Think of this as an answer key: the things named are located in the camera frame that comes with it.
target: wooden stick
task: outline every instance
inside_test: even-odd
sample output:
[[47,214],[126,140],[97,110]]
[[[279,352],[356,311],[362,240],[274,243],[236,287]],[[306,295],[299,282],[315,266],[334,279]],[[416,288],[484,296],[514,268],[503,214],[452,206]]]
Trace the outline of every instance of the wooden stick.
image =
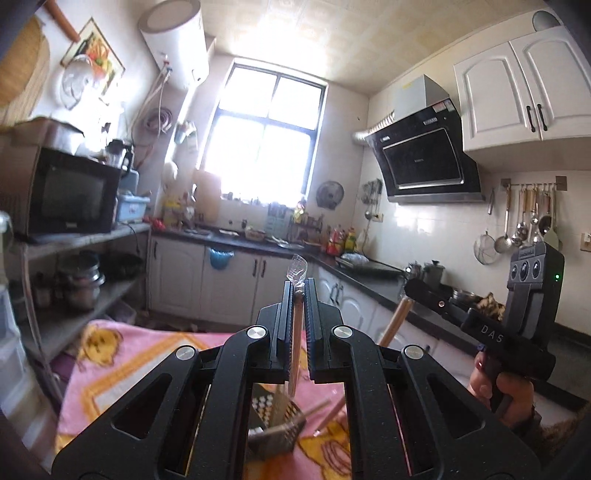
[[297,378],[300,370],[301,330],[304,326],[304,296],[303,292],[294,293],[293,327],[291,330],[291,365],[290,380],[287,386],[289,398],[296,395]]
[[[402,298],[402,300],[400,300],[400,303],[398,304],[396,311],[390,319],[390,323],[386,327],[384,335],[382,335],[382,338],[379,341],[379,346],[390,345],[390,342],[392,342],[392,340],[394,339],[394,336],[396,335],[398,329],[406,319],[408,312],[410,312],[410,309],[413,308],[413,305],[414,300],[408,298],[406,295]],[[343,397],[336,403],[336,405],[331,409],[331,411],[328,412],[327,416],[324,417],[324,419],[320,422],[320,424],[316,428],[316,431],[314,432],[315,437],[318,436],[320,432],[324,430],[331,421],[333,421],[333,419],[339,414],[339,412],[345,406],[346,403],[347,399],[343,395]]]
[[61,11],[61,8],[57,6],[56,0],[47,0],[45,2],[45,9],[66,34],[66,37],[68,37],[74,43],[78,43],[80,41],[80,35],[78,35],[78,32],[74,29],[74,27],[72,27],[72,24]]

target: yellow bottle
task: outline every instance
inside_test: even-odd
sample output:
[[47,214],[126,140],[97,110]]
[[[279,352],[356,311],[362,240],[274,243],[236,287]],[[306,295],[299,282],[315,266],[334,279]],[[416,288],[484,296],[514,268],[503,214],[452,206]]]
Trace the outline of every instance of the yellow bottle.
[[355,244],[357,243],[357,236],[355,235],[355,229],[351,227],[345,240],[345,252],[354,252]]

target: power outlet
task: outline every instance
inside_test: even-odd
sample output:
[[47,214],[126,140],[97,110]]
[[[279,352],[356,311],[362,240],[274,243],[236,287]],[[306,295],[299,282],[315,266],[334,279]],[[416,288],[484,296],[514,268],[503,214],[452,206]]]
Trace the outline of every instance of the power outlet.
[[591,252],[591,234],[581,233],[581,250]]

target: window frame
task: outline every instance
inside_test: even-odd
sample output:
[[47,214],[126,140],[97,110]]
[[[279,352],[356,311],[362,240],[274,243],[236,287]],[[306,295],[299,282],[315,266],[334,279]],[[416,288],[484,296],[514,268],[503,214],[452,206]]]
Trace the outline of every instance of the window frame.
[[308,183],[310,180],[310,173],[311,173],[312,164],[314,161],[314,154],[316,152],[318,136],[320,135],[320,123],[322,121],[322,116],[323,116],[322,112],[323,112],[323,108],[324,108],[324,98],[326,96],[326,85],[323,85],[320,83],[315,83],[310,80],[306,80],[306,79],[303,79],[303,78],[300,78],[300,77],[297,77],[294,75],[290,75],[288,73],[278,72],[276,70],[266,69],[266,68],[258,67],[258,66],[245,65],[245,64],[241,64],[241,63],[234,63],[232,65],[232,70],[230,71],[230,74],[228,75],[228,78],[226,79],[226,83],[224,84],[222,94],[223,94],[223,91],[226,89],[226,86],[228,85],[230,79],[232,78],[232,75],[234,74],[234,70],[236,70],[236,69],[254,70],[256,72],[269,73],[271,75],[276,76],[277,78],[275,80],[275,85],[273,87],[271,101],[273,100],[275,93],[277,92],[277,87],[279,86],[279,81],[282,78],[286,78],[286,79],[293,80],[293,81],[300,82],[300,83],[305,83],[306,85],[310,85],[310,86],[319,88],[320,89],[320,100],[318,102],[318,120],[316,121],[316,127],[314,129],[309,129],[309,128],[299,127],[297,125],[281,122],[278,120],[273,120],[273,119],[269,118],[269,112],[267,112],[266,117],[263,117],[263,116],[257,116],[257,115],[250,115],[248,113],[236,113],[236,112],[232,112],[231,110],[225,110],[220,107],[220,102],[222,100],[222,95],[220,95],[220,98],[217,102],[216,111],[213,115],[212,126],[209,129],[209,133],[207,136],[207,146],[205,148],[205,152],[203,155],[203,167],[207,167],[207,152],[209,150],[209,145],[210,145],[211,139],[213,137],[213,131],[216,128],[218,120],[223,116],[230,116],[230,117],[240,118],[240,119],[244,119],[244,120],[252,120],[252,121],[255,121],[255,122],[263,125],[264,129],[266,129],[267,126],[274,126],[274,127],[280,127],[280,128],[294,130],[297,132],[304,133],[310,137],[310,147],[308,150],[308,158],[306,160],[306,168],[304,169],[304,177],[302,179],[302,187],[300,189],[300,193],[302,195],[305,195],[308,190]]

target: window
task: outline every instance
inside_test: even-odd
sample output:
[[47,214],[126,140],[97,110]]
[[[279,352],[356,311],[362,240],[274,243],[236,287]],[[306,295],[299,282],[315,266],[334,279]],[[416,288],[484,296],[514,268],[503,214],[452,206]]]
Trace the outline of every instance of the window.
[[306,193],[324,87],[234,66],[217,107],[204,169],[222,192],[295,206]]

